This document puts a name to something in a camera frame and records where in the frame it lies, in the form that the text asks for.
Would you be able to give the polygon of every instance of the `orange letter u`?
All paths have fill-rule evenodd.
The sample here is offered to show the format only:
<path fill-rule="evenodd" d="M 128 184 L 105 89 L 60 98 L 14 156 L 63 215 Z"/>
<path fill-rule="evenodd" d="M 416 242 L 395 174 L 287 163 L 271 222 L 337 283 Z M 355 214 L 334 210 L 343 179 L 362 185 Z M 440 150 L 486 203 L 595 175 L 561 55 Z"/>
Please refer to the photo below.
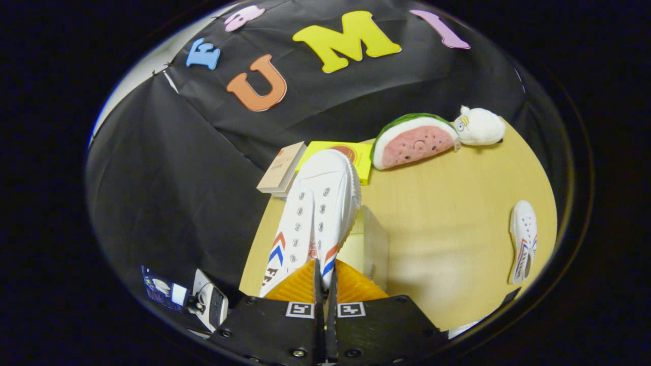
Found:
<path fill-rule="evenodd" d="M 264 55 L 254 61 L 251 71 L 259 71 L 271 84 L 271 91 L 265 96 L 259 95 L 246 81 L 246 73 L 237 75 L 226 86 L 226 90 L 235 94 L 238 99 L 254 112 L 262 112 L 278 104 L 287 93 L 287 83 L 278 70 L 271 64 L 271 55 Z"/>

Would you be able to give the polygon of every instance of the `cardboard box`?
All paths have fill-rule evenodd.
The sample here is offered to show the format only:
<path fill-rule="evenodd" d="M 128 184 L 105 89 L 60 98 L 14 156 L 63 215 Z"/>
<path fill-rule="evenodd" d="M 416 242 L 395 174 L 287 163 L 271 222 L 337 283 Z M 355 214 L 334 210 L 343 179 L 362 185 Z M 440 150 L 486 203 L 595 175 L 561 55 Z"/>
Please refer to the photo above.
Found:
<path fill-rule="evenodd" d="M 389 235 L 368 207 L 362 206 L 357 211 L 337 259 L 367 276 L 382 290 L 387 290 Z"/>
<path fill-rule="evenodd" d="M 368 176 L 370 175 L 371 160 L 370 160 L 370 151 L 373 145 L 371 144 L 362 144 L 362 143 L 341 143 L 336 141 L 312 141 L 307 147 L 307 150 L 303 154 L 303 157 L 296 166 L 296 171 L 298 172 L 309 158 L 312 155 L 316 154 L 321 150 L 332 148 L 337 151 L 343 152 L 353 163 L 355 170 L 357 170 L 357 175 L 359 175 L 359 181 L 363 186 L 368 185 Z"/>

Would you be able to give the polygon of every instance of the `small sneaker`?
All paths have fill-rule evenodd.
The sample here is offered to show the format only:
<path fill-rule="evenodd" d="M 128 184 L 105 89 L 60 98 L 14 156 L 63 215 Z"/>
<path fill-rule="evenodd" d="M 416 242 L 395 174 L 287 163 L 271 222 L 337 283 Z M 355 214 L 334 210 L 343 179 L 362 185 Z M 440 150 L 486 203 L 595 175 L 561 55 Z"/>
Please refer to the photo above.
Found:
<path fill-rule="evenodd" d="M 309 188 L 294 184 L 278 225 L 269 262 L 264 272 L 260 297 L 265 297 L 276 285 L 311 260 L 313 241 L 314 195 Z"/>
<path fill-rule="evenodd" d="M 361 206 L 361 186 L 348 157 L 322 150 L 303 164 L 294 187 L 314 193 L 314 240 L 322 284 L 330 288 L 335 258 Z"/>
<path fill-rule="evenodd" d="M 509 280 L 511 283 L 519 283 L 529 276 L 538 245 L 536 214 L 529 202 L 520 201 L 513 207 L 509 231 L 516 249 Z"/>

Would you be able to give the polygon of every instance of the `watermelon plush toy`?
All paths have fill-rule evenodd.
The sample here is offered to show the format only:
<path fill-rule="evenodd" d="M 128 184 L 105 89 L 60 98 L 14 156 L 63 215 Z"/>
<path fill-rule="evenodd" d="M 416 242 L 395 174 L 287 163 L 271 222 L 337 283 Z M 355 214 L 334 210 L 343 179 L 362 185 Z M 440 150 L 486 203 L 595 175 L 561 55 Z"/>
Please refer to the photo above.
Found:
<path fill-rule="evenodd" d="M 382 170 L 461 147 L 459 135 L 445 119 L 411 113 L 386 125 L 373 143 L 373 166 Z"/>

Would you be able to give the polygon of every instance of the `white plush toy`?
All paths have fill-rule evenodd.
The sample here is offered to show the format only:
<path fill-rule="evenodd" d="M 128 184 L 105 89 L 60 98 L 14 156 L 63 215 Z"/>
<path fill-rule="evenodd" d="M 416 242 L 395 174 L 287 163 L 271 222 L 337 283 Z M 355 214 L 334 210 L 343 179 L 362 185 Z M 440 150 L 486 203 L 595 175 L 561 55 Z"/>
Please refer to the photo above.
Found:
<path fill-rule="evenodd" d="M 482 108 L 461 106 L 461 115 L 452 123 L 464 145 L 492 145 L 501 142 L 506 132 L 504 118 Z"/>

